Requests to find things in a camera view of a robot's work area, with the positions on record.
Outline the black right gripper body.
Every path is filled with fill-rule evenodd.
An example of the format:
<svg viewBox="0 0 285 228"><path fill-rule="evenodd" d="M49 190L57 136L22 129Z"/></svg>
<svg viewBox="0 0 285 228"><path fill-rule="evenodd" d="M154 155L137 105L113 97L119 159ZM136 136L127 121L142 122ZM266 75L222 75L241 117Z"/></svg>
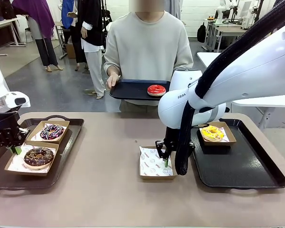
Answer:
<svg viewBox="0 0 285 228"><path fill-rule="evenodd" d="M178 147L180 129L166 128L165 147L167 151L176 151Z"/></svg>

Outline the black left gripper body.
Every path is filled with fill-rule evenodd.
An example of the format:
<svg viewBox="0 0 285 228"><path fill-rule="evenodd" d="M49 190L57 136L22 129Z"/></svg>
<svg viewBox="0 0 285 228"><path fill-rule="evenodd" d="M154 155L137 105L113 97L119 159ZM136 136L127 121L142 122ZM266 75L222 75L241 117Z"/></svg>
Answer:
<svg viewBox="0 0 285 228"><path fill-rule="evenodd" d="M23 134L19 129L18 112L0 113L0 146L16 147L23 143Z"/></svg>

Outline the person's right hand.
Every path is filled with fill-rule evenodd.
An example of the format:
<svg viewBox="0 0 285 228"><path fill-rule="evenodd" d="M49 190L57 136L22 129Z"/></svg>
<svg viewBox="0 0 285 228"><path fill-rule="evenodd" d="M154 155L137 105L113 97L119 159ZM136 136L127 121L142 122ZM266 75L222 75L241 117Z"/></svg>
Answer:
<svg viewBox="0 0 285 228"><path fill-rule="evenodd" d="M119 79L120 76L117 73L112 73L107 80L108 88L111 89L112 87L114 87L116 83L119 81Z"/></svg>

